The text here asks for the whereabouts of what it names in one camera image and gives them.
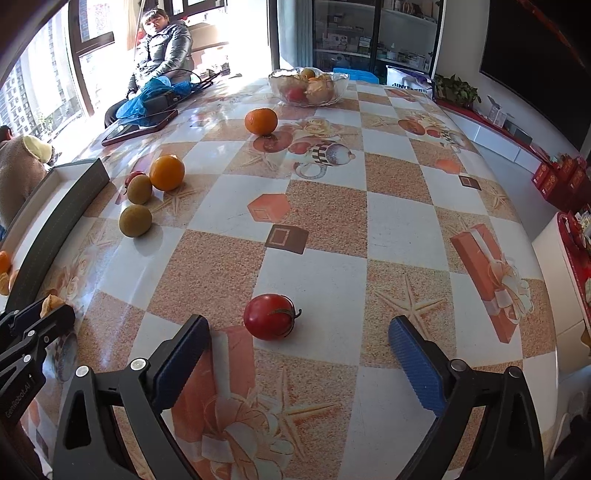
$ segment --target red shelf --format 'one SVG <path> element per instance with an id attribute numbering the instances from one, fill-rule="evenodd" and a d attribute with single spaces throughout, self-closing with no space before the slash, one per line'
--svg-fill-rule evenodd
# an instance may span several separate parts
<path id="1" fill-rule="evenodd" d="M 538 153 L 536 150 L 531 148 L 530 145 L 527 145 L 526 143 L 522 142 L 518 138 L 515 138 L 507 130 L 505 130 L 501 127 L 498 127 L 497 125 L 494 125 L 488 118 L 485 118 L 484 116 L 479 115 L 478 113 L 476 113 L 472 110 L 469 110 L 468 108 L 463 108 L 461 106 L 457 106 L 453 103 L 446 102 L 445 100 L 436 99 L 435 101 L 442 108 L 447 108 L 448 110 L 459 113 L 460 115 L 468 117 L 470 120 L 474 120 L 475 122 L 481 124 L 483 127 L 487 127 L 487 128 L 490 128 L 491 130 L 494 130 L 495 132 L 503 135 L 504 137 L 508 138 L 512 142 L 516 143 L 519 147 L 523 148 L 528 153 L 531 153 L 533 156 L 537 157 L 540 161 L 548 163 L 548 160 L 549 160 L 548 158 L 545 158 L 542 154 Z"/>

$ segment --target blue gripper pad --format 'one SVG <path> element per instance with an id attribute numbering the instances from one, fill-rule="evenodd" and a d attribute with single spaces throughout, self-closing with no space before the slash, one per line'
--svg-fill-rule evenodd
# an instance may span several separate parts
<path id="1" fill-rule="evenodd" d="M 171 340 L 161 343 L 150 357 L 150 363 L 152 359 L 155 363 L 161 362 L 151 381 L 155 411 L 173 407 L 201 354 L 210 345 L 207 320 L 195 317 L 192 316 Z"/>
<path id="2" fill-rule="evenodd" d="M 390 322 L 388 340 L 423 408 L 440 417 L 446 406 L 443 380 L 400 317 Z"/>

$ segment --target cabinet door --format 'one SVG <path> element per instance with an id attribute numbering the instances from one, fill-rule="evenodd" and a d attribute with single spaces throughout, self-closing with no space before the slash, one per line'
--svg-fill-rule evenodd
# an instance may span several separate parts
<path id="1" fill-rule="evenodd" d="M 439 4 L 443 1 L 384 0 L 374 71 L 380 81 L 386 83 L 387 65 L 429 73 L 437 49 Z"/>
<path id="2" fill-rule="evenodd" d="M 314 67 L 370 71 L 376 0 L 314 0 Z"/>

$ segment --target table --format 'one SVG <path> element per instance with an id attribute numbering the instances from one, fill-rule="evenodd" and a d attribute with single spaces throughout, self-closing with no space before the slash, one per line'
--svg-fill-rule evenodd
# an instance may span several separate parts
<path id="1" fill-rule="evenodd" d="M 243 124 L 263 106 L 280 119 L 271 139 Z M 296 108 L 278 105 L 265 79 L 232 79 L 181 110 L 157 134 L 109 148 L 98 139 L 81 153 L 103 158 L 112 182 L 40 294 L 75 307 L 78 360 L 95 371 L 150 355 L 192 313 L 208 318 L 212 351 L 163 413 L 202 478 L 394 478 L 434 420 L 390 351 L 396 314 L 449 358 L 496 372 L 521 367 L 548 450 L 557 370 L 543 276 L 503 189 L 437 105 L 420 92 L 351 82 L 335 105 Z M 155 192 L 151 230 L 125 238 L 125 176 L 161 154 L 183 159 L 185 182 Z M 491 286 L 475 266 L 479 236 L 519 285 L 515 304 L 490 315 L 468 273 Z M 501 280 L 495 290 L 507 292 Z M 271 292 L 303 314 L 287 339 L 253 341 L 243 308 Z M 511 315 L 518 325 L 506 322 Z M 48 379 L 23 419 L 49 457 L 63 392 Z M 474 411 L 449 478 L 481 415 Z"/>

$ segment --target glass fruit bowl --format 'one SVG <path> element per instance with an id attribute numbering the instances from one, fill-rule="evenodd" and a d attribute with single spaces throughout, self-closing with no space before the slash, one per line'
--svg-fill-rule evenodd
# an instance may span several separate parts
<path id="1" fill-rule="evenodd" d="M 295 106 L 332 105 L 345 94 L 348 83 L 346 73 L 325 73 L 311 67 L 275 70 L 269 75 L 273 94 Z"/>

